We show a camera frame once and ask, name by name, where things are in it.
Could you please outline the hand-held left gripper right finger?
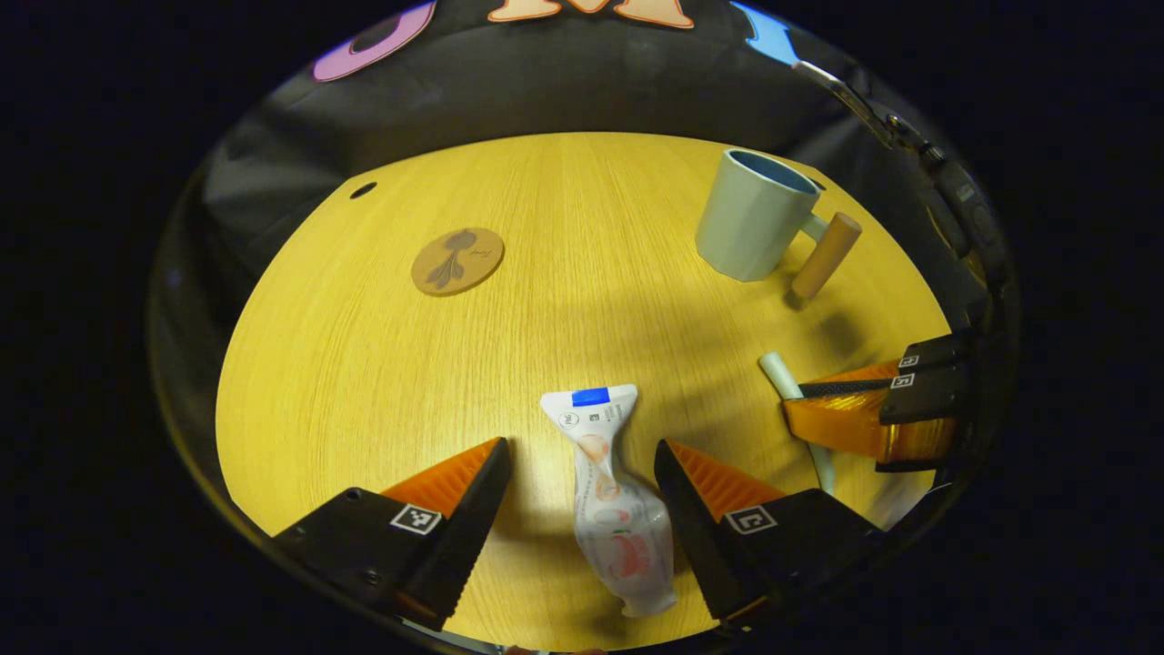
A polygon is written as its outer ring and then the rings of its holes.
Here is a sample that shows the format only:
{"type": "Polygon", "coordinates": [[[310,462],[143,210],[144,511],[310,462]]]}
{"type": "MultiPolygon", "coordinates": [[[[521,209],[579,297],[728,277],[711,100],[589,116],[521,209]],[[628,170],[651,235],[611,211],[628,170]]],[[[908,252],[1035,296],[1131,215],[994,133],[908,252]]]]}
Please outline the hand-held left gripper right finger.
{"type": "Polygon", "coordinates": [[[885,540],[822,489],[786,493],[670,437],[656,443],[654,477],[709,614],[729,629],[810,607],[885,540]]]}

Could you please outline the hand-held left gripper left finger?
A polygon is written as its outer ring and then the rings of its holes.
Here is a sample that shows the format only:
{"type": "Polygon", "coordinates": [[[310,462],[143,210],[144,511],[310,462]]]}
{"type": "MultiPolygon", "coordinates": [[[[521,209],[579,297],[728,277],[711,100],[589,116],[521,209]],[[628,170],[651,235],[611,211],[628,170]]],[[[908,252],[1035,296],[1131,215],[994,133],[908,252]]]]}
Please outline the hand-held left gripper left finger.
{"type": "Polygon", "coordinates": [[[512,469],[508,439],[494,437],[381,492],[342,490],[274,541],[360,606],[442,631],[487,543],[512,469]]]}

